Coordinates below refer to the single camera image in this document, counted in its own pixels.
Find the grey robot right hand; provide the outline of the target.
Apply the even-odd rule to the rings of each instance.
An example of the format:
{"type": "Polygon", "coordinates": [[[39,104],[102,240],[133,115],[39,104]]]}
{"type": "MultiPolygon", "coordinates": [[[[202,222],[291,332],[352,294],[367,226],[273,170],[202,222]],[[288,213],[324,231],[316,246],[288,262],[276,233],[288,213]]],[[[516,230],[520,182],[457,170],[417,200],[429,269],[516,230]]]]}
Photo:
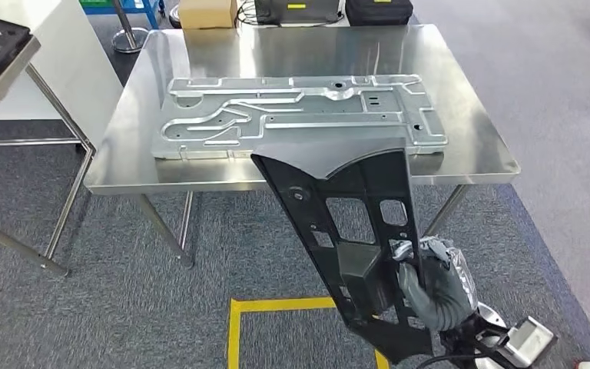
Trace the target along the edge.
{"type": "Polygon", "coordinates": [[[411,241],[394,242],[393,259],[399,262],[398,282],[417,317],[432,331],[458,327],[478,310],[476,284],[462,250],[437,235],[420,240],[419,272],[407,261],[413,255],[411,241]]]}

